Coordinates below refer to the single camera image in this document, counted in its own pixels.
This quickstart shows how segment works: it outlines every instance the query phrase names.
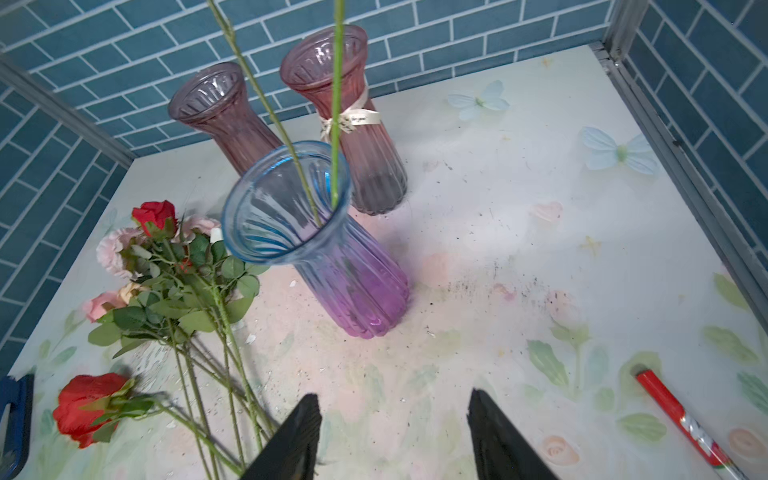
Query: white ribbon bow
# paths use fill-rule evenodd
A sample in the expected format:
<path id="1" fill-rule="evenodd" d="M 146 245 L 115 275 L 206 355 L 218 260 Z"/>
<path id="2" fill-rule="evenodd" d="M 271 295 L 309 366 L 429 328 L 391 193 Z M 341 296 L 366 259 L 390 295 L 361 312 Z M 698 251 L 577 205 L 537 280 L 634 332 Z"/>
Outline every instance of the white ribbon bow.
<path id="1" fill-rule="evenodd" d="M 374 125 L 382 123 L 381 114 L 375 110 L 366 110 L 362 106 L 368 101 L 368 85 L 362 91 L 360 98 L 355 100 L 345 111 L 339 115 L 339 128 L 345 133 L 355 130 L 356 125 Z M 320 131 L 320 138 L 327 142 L 331 135 L 331 124 L 333 119 L 320 117 L 320 123 L 323 129 Z"/>

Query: red pen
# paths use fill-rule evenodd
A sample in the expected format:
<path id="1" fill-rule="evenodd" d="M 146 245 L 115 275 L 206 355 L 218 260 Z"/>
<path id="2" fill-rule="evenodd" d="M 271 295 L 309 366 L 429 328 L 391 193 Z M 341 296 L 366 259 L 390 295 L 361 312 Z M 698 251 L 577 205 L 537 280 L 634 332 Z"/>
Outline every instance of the red pen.
<path id="1" fill-rule="evenodd" d="M 688 440 L 696 450 L 714 468 L 717 475 L 723 480 L 748 480 L 739 467 L 733 463 L 720 446 L 712 440 L 699 425 L 699 422 L 686 412 L 683 405 L 677 401 L 667 387 L 659 380 L 659 377 L 645 366 L 637 368 L 634 378 L 645 388 L 648 395 L 652 396 L 662 410 L 672 419 L 677 427 L 688 437 Z"/>

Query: table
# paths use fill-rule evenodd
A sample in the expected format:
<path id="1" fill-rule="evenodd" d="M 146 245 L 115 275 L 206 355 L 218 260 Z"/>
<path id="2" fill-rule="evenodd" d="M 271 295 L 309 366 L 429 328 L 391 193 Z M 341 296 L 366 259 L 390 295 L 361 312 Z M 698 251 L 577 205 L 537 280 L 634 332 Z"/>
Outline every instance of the table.
<path id="1" fill-rule="evenodd" d="M 477 95 L 495 80 L 511 107 L 460 121 L 446 95 Z M 390 214 L 353 216 L 409 275 L 406 317 L 383 338 L 349 337 L 296 271 L 279 266 L 261 276 L 236 331 L 276 418 L 319 394 L 319 478 L 475 478 L 472 387 L 491 394 L 562 478 L 716 478 L 623 376 L 631 359 L 659 363 L 750 478 L 768 478 L 768 340 L 663 168 L 584 166 L 583 127 L 619 144 L 640 133 L 588 47 L 376 105 L 409 194 Z M 285 125 L 295 140 L 319 136 L 314 116 Z M 236 178 L 212 141 L 134 162 L 12 369 L 37 372 L 20 478 L 204 477 L 191 435 L 167 417 L 125 421 L 111 444 L 78 451 L 50 410 L 72 376 L 126 366 L 145 391 L 178 398 L 172 356 L 142 347 L 116 365 L 117 346 L 87 343 L 78 305 L 121 285 L 94 248 L 131 224 L 133 206 L 167 198 L 180 212 L 216 216 Z M 568 342 L 553 319 L 588 336 Z M 226 395 L 205 383 L 215 435 L 228 439 Z"/>

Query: blue brick wall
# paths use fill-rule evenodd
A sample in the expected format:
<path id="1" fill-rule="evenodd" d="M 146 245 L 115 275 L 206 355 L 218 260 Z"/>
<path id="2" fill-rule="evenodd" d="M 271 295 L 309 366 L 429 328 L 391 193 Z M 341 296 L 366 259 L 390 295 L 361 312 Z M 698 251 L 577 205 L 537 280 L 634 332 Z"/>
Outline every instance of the blue brick wall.
<path id="1" fill-rule="evenodd" d="M 626 66 L 768 269 L 768 0 L 650 0 Z"/>
<path id="2" fill-rule="evenodd" d="M 367 78 L 376 96 L 599 41 L 613 4 L 347 0 L 346 14 L 369 34 Z M 314 112 L 277 71 L 301 38 L 330 25 L 333 0 L 220 5 L 279 117 Z M 174 124 L 166 105 L 194 72 L 233 58 L 202 0 L 16 2 L 0 6 L 0 48 L 140 156 L 207 138 Z"/>
<path id="3" fill-rule="evenodd" d="M 125 172 L 0 83 L 0 376 L 16 360 Z"/>

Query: purple-brown glass vase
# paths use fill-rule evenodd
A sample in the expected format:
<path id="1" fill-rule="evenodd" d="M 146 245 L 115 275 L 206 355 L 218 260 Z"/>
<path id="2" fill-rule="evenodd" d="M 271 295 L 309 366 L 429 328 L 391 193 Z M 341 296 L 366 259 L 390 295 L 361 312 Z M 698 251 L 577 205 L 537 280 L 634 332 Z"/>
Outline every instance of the purple-brown glass vase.
<path id="1" fill-rule="evenodd" d="M 241 176 L 283 144 L 251 109 L 243 71 L 232 62 L 198 72 L 176 92 L 168 114 L 213 137 Z"/>
<path id="2" fill-rule="evenodd" d="M 341 109 L 346 110 L 366 90 L 368 35 L 355 25 L 344 27 L 344 66 Z M 283 59 L 280 78 L 315 104 L 322 118 L 331 118 L 333 96 L 333 29 L 327 28 L 294 47 Z M 363 106 L 375 110 L 369 98 Z M 357 125 L 341 133 L 341 150 L 354 184 L 353 205 L 369 215 L 384 214 L 406 195 L 407 176 L 384 124 Z"/>
<path id="3" fill-rule="evenodd" d="M 339 155 L 339 204 L 331 208 L 331 149 L 294 144 L 321 219 L 318 227 L 286 147 L 259 160 L 237 182 L 221 223 L 227 249 L 249 263 L 292 264 L 331 318 L 364 339 L 390 331 L 406 312 L 408 278 L 347 213 L 352 187 Z"/>

